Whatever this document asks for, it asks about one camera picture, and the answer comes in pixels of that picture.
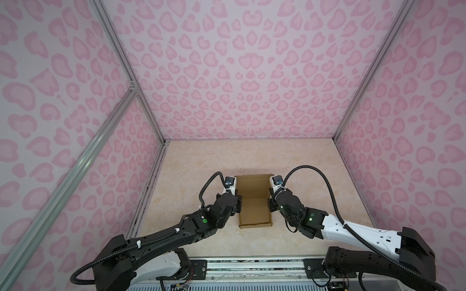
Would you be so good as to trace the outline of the brown cardboard box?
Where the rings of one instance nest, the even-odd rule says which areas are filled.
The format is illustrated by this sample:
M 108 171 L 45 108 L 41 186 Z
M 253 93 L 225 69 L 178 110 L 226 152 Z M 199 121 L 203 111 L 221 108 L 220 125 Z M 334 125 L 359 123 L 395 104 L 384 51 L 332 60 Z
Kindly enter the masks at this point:
M 252 229 L 273 225 L 268 199 L 272 174 L 236 176 L 237 194 L 242 197 L 239 228 Z

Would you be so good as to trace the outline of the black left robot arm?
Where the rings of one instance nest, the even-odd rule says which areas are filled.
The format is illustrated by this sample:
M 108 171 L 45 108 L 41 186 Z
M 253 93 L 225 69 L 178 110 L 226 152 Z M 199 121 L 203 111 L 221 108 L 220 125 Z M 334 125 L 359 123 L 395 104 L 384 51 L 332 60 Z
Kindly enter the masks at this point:
M 180 223 L 165 230 L 130 240 L 123 235 L 113 237 L 97 256 L 101 262 L 92 268 L 96 289 L 127 290 L 136 271 L 144 264 L 216 234 L 231 216 L 241 211 L 241 203 L 241 196 L 227 192 L 217 195 L 212 206 L 186 215 Z

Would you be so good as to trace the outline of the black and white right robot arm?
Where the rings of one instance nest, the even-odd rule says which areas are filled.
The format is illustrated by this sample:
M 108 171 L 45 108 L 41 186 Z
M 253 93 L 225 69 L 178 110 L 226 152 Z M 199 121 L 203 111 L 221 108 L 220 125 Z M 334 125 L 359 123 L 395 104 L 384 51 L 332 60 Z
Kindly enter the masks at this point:
M 405 227 L 397 232 L 342 223 L 334 215 L 304 206 L 290 189 L 278 187 L 270 193 L 270 211 L 280 212 L 285 222 L 305 237 L 357 248 L 329 247 L 322 262 L 327 274 L 375 274 L 394 278 L 416 291 L 444 290 L 436 281 L 435 254 L 414 229 Z

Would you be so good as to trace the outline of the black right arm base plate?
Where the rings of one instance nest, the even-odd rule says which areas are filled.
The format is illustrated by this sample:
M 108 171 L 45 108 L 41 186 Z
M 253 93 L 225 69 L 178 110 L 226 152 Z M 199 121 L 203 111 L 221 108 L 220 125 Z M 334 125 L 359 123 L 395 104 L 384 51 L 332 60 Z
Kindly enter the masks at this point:
M 317 279 L 323 279 L 327 280 L 328 279 L 328 274 L 324 271 L 324 267 L 322 265 L 323 258 L 306 258 L 303 259 L 303 265 L 304 265 L 304 270 L 306 273 L 306 276 L 308 279 L 314 278 L 315 280 Z M 342 279 L 343 277 L 348 277 L 350 279 L 352 278 L 357 278 L 358 275 L 357 273 L 349 273 L 348 275 L 342 275 L 342 274 L 331 274 L 332 278 L 335 279 Z

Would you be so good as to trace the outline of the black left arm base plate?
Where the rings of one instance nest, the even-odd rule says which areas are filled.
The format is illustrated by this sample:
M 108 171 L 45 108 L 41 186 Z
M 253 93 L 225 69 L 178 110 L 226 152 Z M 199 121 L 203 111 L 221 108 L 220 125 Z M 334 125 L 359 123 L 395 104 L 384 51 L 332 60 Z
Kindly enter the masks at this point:
M 208 262 L 203 259 L 182 261 L 176 273 L 171 276 L 158 276 L 157 280 L 205 280 Z

